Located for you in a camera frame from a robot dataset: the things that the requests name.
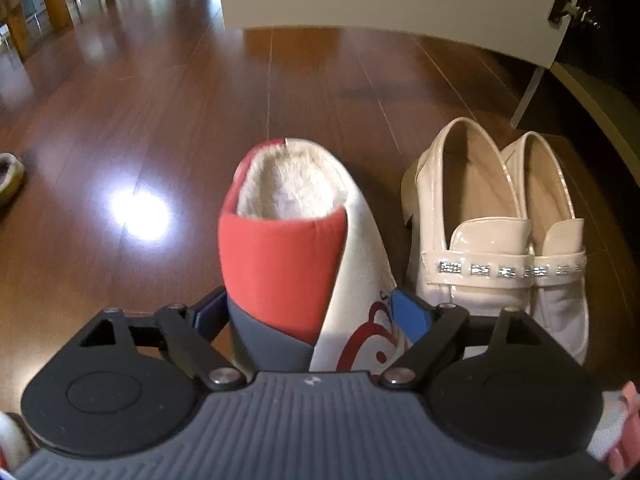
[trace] bright light spot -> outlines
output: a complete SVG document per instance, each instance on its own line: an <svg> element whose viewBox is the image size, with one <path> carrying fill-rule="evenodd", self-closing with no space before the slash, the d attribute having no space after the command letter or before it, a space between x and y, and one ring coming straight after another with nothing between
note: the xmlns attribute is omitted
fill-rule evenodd
<svg viewBox="0 0 640 480"><path fill-rule="evenodd" d="M169 227L169 208L148 191L121 191L111 199L116 222L141 240L158 240Z"/></svg>

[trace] chair leg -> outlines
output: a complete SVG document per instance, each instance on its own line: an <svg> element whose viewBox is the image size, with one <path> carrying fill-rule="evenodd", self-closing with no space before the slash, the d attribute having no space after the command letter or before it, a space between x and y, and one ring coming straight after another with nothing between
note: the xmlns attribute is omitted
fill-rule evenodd
<svg viewBox="0 0 640 480"><path fill-rule="evenodd" d="M17 6L9 12L6 17L6 26L9 28L18 56L20 56L21 60L24 60L29 54L29 31L22 13L22 6Z"/></svg>

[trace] red and white slipper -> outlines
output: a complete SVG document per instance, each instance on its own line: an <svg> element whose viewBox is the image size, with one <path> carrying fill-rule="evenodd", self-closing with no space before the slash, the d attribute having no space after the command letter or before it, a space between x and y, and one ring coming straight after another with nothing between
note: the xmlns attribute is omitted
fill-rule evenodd
<svg viewBox="0 0 640 480"><path fill-rule="evenodd" d="M279 139L252 149L226 196L218 247L239 365L378 375L404 352L375 220L322 146Z"/></svg>
<svg viewBox="0 0 640 480"><path fill-rule="evenodd" d="M0 470L11 472L31 455L31 446L22 428L0 412Z"/></svg>

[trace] shoe strap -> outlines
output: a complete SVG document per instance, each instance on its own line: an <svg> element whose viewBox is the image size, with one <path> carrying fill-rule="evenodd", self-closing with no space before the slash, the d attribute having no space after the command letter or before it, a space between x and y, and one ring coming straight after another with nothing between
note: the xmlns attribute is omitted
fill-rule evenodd
<svg viewBox="0 0 640 480"><path fill-rule="evenodd" d="M584 251L555 256L536 256L533 263L536 286L565 285L581 280L587 265Z"/></svg>
<svg viewBox="0 0 640 480"><path fill-rule="evenodd" d="M529 288L533 285L532 254L422 253L428 280L440 285L480 288Z"/></svg>

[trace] gray ribbed surface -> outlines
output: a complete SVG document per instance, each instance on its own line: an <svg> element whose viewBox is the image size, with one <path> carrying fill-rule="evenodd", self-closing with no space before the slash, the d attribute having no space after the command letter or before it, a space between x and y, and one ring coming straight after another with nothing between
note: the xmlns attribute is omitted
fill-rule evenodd
<svg viewBox="0 0 640 480"><path fill-rule="evenodd" d="M390 394L367 374L318 374L322 382L313 386L305 383L311 377L259 373L244 390L207 397L187 428L153 450L86 462L41 451L16 477L484 480L520 478L548 465L504 462L459 446L430 422L417 397ZM593 477L584 470L580 477L606 478L599 471L596 465Z"/></svg>

